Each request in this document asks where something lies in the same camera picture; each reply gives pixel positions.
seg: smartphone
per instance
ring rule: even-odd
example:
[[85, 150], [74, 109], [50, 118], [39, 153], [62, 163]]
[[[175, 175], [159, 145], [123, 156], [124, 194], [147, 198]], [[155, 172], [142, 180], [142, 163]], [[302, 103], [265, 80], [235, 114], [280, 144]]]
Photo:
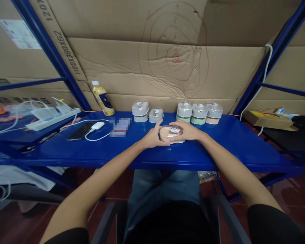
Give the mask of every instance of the smartphone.
[[78, 130], [76, 130], [75, 133], [73, 133], [71, 136], [69, 136], [67, 141], [78, 141], [78, 140], [83, 139], [85, 137], [85, 135], [90, 131], [90, 129], [92, 128], [92, 126], [94, 124], [95, 123], [83, 124]]

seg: person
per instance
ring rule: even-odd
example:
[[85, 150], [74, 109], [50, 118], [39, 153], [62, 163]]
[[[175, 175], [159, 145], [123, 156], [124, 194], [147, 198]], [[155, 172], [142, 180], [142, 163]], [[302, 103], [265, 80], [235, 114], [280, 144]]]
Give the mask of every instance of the person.
[[[156, 124], [145, 137], [117, 155], [73, 191], [58, 207], [40, 244], [89, 243], [86, 230], [92, 206], [145, 149], [169, 146], [159, 140]], [[303, 234], [266, 187], [235, 156], [188, 122], [170, 123], [183, 134], [176, 140], [198, 140], [218, 169], [238, 190], [248, 212], [252, 243], [301, 243]], [[196, 171], [135, 170], [128, 201], [124, 243], [217, 243], [201, 204]]]

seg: white power strip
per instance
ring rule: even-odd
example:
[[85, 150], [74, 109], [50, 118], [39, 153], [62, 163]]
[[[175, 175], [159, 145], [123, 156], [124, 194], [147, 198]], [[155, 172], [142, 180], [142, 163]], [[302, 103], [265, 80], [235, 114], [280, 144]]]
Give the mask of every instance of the white power strip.
[[38, 120], [35, 122], [32, 122], [30, 124], [27, 124], [26, 127], [30, 130], [39, 131], [42, 129], [45, 129], [46, 127], [49, 127], [51, 125], [54, 125], [62, 120], [65, 120], [69, 117], [75, 116], [75, 112], [78, 114], [81, 112], [79, 108], [75, 108], [73, 111], [68, 112], [66, 114], [61, 114], [58, 117], [53, 117], [47, 120]]

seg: small container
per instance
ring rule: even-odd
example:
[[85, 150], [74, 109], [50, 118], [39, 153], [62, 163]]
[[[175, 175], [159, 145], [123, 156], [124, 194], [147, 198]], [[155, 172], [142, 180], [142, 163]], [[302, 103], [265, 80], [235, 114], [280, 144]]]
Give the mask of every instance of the small container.
[[185, 140], [173, 141], [173, 142], [170, 141], [172, 138], [180, 136], [182, 134], [183, 134], [183, 129], [178, 126], [165, 125], [159, 129], [160, 140], [163, 142], [168, 142], [169, 144], [185, 142]]
[[149, 122], [157, 123], [158, 121], [163, 120], [164, 111], [161, 108], [154, 108], [149, 112]]
[[207, 114], [208, 110], [206, 105], [204, 105], [203, 103], [194, 103], [191, 122], [194, 124], [204, 124]]
[[190, 122], [192, 116], [192, 104], [188, 102], [180, 102], [177, 105], [177, 120]]
[[206, 104], [208, 114], [206, 118], [206, 123], [208, 124], [218, 124], [221, 115], [223, 114], [223, 108], [217, 103], [207, 103]]
[[149, 104], [147, 101], [138, 101], [132, 105], [132, 114], [135, 122], [146, 122], [148, 120]]

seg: tiled floor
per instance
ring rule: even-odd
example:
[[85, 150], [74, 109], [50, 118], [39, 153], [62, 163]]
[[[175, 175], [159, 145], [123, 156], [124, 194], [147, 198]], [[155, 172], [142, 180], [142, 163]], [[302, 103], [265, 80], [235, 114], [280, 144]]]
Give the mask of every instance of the tiled floor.
[[[269, 143], [276, 149], [277, 145], [269, 141]], [[73, 170], [74, 177], [81, 184], [92, 173], [94, 169], [77, 169]], [[112, 185], [106, 192], [106, 201], [98, 203], [89, 216], [88, 231], [90, 240], [98, 227], [100, 219], [110, 202], [113, 201], [127, 201], [131, 190], [134, 170], [127, 169], [121, 177]], [[264, 174], [256, 173], [257, 177], [262, 177]], [[220, 175], [222, 183], [230, 195], [236, 192], [236, 189]], [[305, 175], [281, 181], [273, 186], [268, 187], [282, 209], [305, 231]], [[206, 182], [201, 184], [201, 193], [203, 197], [211, 196], [220, 193], [221, 189], [216, 181]], [[237, 215], [242, 226], [248, 233], [248, 223], [246, 218], [247, 207], [240, 199], [231, 206]], [[0, 212], [0, 244], [37, 244], [39, 243], [46, 226], [48, 225], [53, 213], [57, 209], [56, 205], [48, 205], [43, 208], [37, 215], [32, 218], [25, 218], [19, 212], [15, 202], [9, 204]], [[229, 229], [226, 226], [224, 218], [220, 214], [220, 228], [222, 243], [234, 243]], [[114, 222], [111, 229], [108, 244], [116, 243], [116, 224]]]

